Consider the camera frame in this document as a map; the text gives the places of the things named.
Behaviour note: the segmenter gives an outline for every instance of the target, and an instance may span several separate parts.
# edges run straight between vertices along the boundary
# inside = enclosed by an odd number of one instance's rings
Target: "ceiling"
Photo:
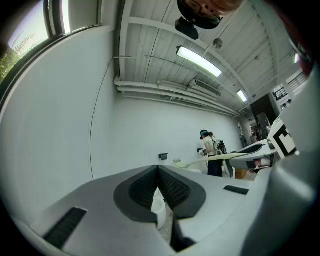
[[[191,40],[175,29],[181,16],[177,0],[126,0],[120,32],[121,81],[138,82],[130,88],[143,88],[142,83],[163,85],[166,82],[181,90],[193,79],[217,89],[221,96],[212,101],[218,109],[188,102],[190,106],[223,112],[221,105],[232,111],[243,109],[250,101],[270,92],[278,84],[277,74],[293,64],[294,51],[282,21],[260,0],[248,0],[233,14],[225,17],[213,30],[197,28],[198,40]],[[220,38],[223,46],[215,49],[212,42]],[[177,47],[184,46],[204,56],[222,74],[215,77],[192,62],[178,57]],[[248,101],[237,95],[242,90]],[[175,101],[179,97],[142,91],[123,91],[127,97]]]

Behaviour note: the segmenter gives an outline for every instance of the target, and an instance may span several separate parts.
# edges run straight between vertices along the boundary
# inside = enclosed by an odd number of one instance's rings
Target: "black grille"
[[[71,234],[75,231],[87,211],[79,208],[72,208],[57,224],[44,236],[51,245],[61,249]]]

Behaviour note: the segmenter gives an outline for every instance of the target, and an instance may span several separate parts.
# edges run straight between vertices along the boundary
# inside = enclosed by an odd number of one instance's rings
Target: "white wall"
[[[172,165],[173,159],[192,162],[201,158],[197,148],[203,148],[200,131],[212,131],[224,140],[228,152],[242,148],[238,122],[225,115],[119,96],[112,122],[112,150],[109,165],[95,178],[113,175],[146,165]],[[168,160],[158,154],[168,153]],[[204,173],[206,164],[195,169]]]
[[[115,110],[115,102],[117,96],[115,79],[115,61],[107,71],[101,90],[99,92],[96,108],[92,118],[91,128],[91,164],[94,179],[105,176],[109,170],[109,165],[112,162],[110,158],[113,146],[112,123]]]
[[[92,180],[91,120],[112,54],[109,27],[86,30],[56,44],[16,83],[0,123],[0,188],[10,213],[27,224]]]

